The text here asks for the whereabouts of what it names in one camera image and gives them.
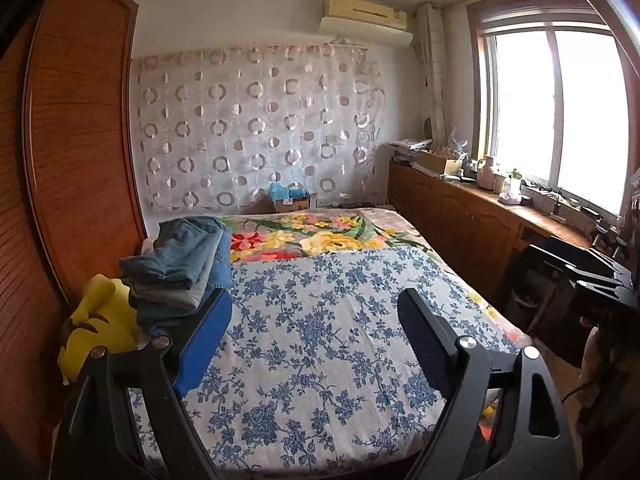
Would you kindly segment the person's right hand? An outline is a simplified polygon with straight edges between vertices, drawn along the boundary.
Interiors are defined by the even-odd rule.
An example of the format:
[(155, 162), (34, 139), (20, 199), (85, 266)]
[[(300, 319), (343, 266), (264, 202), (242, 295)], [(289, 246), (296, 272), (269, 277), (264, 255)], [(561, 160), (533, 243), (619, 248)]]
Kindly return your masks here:
[(587, 387), (598, 378), (600, 368), (604, 364), (605, 357), (601, 349), (600, 327), (593, 325), (585, 343), (582, 365), (580, 366), (580, 385)]

